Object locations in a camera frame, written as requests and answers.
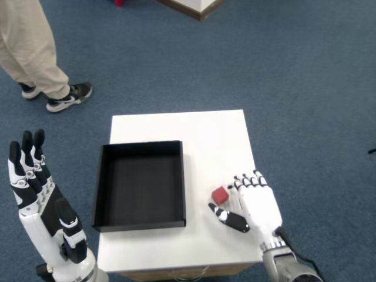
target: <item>black sneaker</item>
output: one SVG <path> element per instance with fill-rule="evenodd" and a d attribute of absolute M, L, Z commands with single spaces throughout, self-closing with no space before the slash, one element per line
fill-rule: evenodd
<path fill-rule="evenodd" d="M 90 97 L 92 91 L 93 87 L 87 82 L 71 85 L 69 94 L 66 97 L 59 100 L 48 99 L 46 108 L 52 113 L 60 112 L 74 104 L 80 104 L 85 101 Z"/>
<path fill-rule="evenodd" d="M 34 99 L 37 97 L 41 92 L 36 89 L 36 87 L 30 87 L 29 85 L 18 83 L 22 88 L 22 97 L 25 99 Z"/>

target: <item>black tray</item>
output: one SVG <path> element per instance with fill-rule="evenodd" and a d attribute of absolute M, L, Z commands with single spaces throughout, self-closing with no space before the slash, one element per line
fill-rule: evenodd
<path fill-rule="evenodd" d="M 95 229 L 185 225 L 181 141 L 102 146 L 92 221 Z"/>

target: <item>white table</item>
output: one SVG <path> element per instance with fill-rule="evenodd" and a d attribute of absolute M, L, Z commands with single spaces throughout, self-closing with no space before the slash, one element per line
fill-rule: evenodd
<path fill-rule="evenodd" d="M 112 118 L 110 143 L 183 142 L 186 227 L 101 233 L 98 266 L 131 273 L 261 261 L 252 232 L 221 224 L 207 206 L 212 191 L 254 162 L 242 110 Z M 239 212 L 234 189 L 225 208 Z"/>

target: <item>robot wrist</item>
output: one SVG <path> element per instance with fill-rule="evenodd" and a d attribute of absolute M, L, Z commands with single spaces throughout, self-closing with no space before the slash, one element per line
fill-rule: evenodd
<path fill-rule="evenodd" d="M 286 243 L 281 238 L 276 240 L 264 241 L 260 244 L 260 248 L 263 251 L 263 253 L 272 249 L 277 249 L 285 246 Z"/>

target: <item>robot finger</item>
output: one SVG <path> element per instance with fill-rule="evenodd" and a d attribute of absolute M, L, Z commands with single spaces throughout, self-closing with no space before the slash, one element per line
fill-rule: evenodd
<path fill-rule="evenodd" d="M 30 155 L 33 146 L 33 136 L 30 131 L 24 131 L 22 136 L 21 159 L 20 163 L 24 168 L 26 177 L 30 178 L 34 175 L 34 162 Z"/>
<path fill-rule="evenodd" d="M 33 148 L 32 148 L 32 157 L 34 163 L 40 164 L 42 171 L 48 182 L 48 188 L 54 186 L 51 173 L 45 163 L 45 155 L 43 154 L 42 145 L 45 141 L 45 132 L 43 129 L 38 129 L 34 134 Z"/>
<path fill-rule="evenodd" d="M 25 171 L 20 163 L 21 148 L 18 142 L 11 142 L 9 148 L 8 171 L 11 187 L 16 198 L 18 209 L 24 216 L 39 211 L 38 197 L 26 179 Z"/>
<path fill-rule="evenodd" d="M 238 177 L 238 176 L 234 176 L 234 183 L 233 183 L 233 186 L 236 188 L 237 191 L 239 191 L 239 189 L 241 187 L 245 187 L 245 185 L 243 184 L 243 182 L 241 181 L 241 177 Z"/>
<path fill-rule="evenodd" d="M 243 216 L 240 216 L 237 213 L 223 210 L 213 203 L 209 203 L 208 206 L 218 217 L 219 221 L 223 224 L 243 233 L 246 233 L 250 230 L 250 227 L 247 224 L 247 220 Z"/>
<path fill-rule="evenodd" d="M 68 201 L 61 197 L 55 202 L 56 214 L 63 228 L 64 247 L 67 257 L 74 263 L 86 258 L 88 245 L 81 222 Z"/>
<path fill-rule="evenodd" d="M 256 175 L 257 180 L 261 186 L 268 186 L 268 183 L 266 182 L 264 176 L 258 170 L 255 170 L 253 173 Z"/>
<path fill-rule="evenodd" d="M 31 148 L 33 146 L 33 137 L 30 131 L 24 131 L 22 137 L 21 146 L 21 159 L 20 163 L 26 173 L 26 179 L 29 185 L 34 189 L 38 201 L 42 203 L 45 200 L 45 195 L 43 193 L 42 185 L 40 184 L 38 178 L 36 178 L 34 173 L 34 162 L 30 154 Z"/>
<path fill-rule="evenodd" d="M 254 187 L 254 188 L 260 188 L 261 187 L 261 185 L 260 185 L 260 183 L 259 183 L 259 181 L 257 180 L 257 178 L 256 177 L 251 177 L 251 184 L 252 184 L 252 187 Z"/>
<path fill-rule="evenodd" d="M 242 184 L 246 187 L 249 187 L 252 185 L 250 179 L 248 178 L 248 176 L 244 173 L 243 174 L 243 179 L 241 180 Z"/>
<path fill-rule="evenodd" d="M 40 164 L 35 163 L 34 167 L 35 167 L 35 169 L 34 169 L 35 176 L 36 176 L 38 182 L 41 184 L 42 189 L 43 189 L 42 193 L 43 193 L 44 196 L 46 196 L 50 192 L 47 177 L 45 176 Z"/>

